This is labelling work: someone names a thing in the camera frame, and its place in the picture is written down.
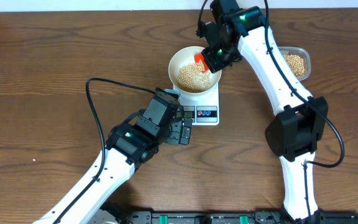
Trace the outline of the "red plastic measuring scoop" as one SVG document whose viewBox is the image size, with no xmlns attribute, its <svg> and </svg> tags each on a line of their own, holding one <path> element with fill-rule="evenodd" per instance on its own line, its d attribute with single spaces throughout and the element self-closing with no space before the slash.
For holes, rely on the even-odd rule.
<svg viewBox="0 0 358 224">
<path fill-rule="evenodd" d="M 203 72 L 203 73 L 206 73 L 208 70 L 209 70 L 209 68 L 208 68 L 208 66 L 207 66 L 207 64 L 206 64 L 206 62 L 205 62 L 205 59 L 204 59 L 204 56 L 202 55 L 202 53 L 197 53 L 197 54 L 195 54 L 194 55 L 194 61 L 195 61 L 195 64 L 197 65 L 197 66 L 203 66 L 203 68 L 201 69 L 201 72 Z"/>
</svg>

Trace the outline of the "white digital kitchen scale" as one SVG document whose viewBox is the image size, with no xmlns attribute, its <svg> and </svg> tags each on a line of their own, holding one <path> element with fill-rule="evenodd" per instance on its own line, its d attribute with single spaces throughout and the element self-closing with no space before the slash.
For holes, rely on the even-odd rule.
<svg viewBox="0 0 358 224">
<path fill-rule="evenodd" d="M 219 85 L 202 93 L 187 93 L 176 86 L 179 101 L 184 107 L 185 117 L 192 119 L 195 126 L 216 126 L 219 124 Z"/>
</svg>

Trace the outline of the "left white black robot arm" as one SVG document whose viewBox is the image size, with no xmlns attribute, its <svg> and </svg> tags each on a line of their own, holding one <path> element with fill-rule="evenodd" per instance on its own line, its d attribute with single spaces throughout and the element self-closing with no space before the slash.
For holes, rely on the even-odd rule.
<svg viewBox="0 0 358 224">
<path fill-rule="evenodd" d="M 37 223 L 87 223 L 108 197 L 159 151 L 162 143 L 190 141 L 180 93 L 156 89 L 147 109 L 110 130 L 104 148 L 85 175 Z"/>
</svg>

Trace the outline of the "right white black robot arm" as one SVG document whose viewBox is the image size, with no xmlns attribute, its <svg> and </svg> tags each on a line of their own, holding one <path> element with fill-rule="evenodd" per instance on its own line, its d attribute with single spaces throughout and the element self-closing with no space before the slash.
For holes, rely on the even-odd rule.
<svg viewBox="0 0 358 224">
<path fill-rule="evenodd" d="M 214 21 L 199 21 L 196 32 L 208 42 L 202 56 L 209 71 L 215 73 L 245 59 L 270 101 L 274 119 L 265 138 L 283 169 L 283 221 L 321 223 L 313 166 L 326 124 L 326 100 L 314 98 L 286 63 L 275 43 L 268 12 L 257 6 L 243 9 L 236 1 L 213 1 L 210 9 Z"/>
</svg>

